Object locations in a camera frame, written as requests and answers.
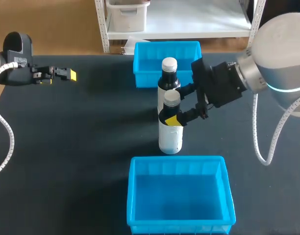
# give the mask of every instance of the bottle cap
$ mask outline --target bottle cap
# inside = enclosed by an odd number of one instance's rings
[[[173,57],[166,57],[162,61],[162,70],[165,72],[175,72],[177,70],[177,60]]]
[[[180,94],[176,90],[168,90],[164,93],[164,104],[175,107],[180,104]]]

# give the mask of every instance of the white shelf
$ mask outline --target white shelf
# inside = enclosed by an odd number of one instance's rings
[[[110,17],[111,40],[248,37],[251,27],[238,0],[151,0],[142,32],[115,32]]]

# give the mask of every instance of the white storage box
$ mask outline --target white storage box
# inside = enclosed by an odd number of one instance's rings
[[[116,32],[144,31],[149,5],[149,1],[143,0],[106,0]]]

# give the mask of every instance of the bottle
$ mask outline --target bottle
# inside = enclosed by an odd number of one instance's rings
[[[158,114],[163,109],[165,91],[180,87],[179,79],[176,76],[177,60],[167,57],[162,61],[162,76],[158,81]]]
[[[168,126],[165,120],[180,112],[180,94],[176,90],[164,93],[163,109],[159,114],[159,147],[163,153],[175,154],[183,143],[183,126]]]

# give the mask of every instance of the blue bin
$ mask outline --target blue bin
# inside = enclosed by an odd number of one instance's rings
[[[131,160],[127,224],[133,234],[228,234],[235,221],[223,157]]]
[[[162,60],[177,60],[177,77],[181,86],[192,83],[191,63],[202,57],[199,42],[150,42],[136,43],[134,74],[136,87],[154,88],[162,75]]]

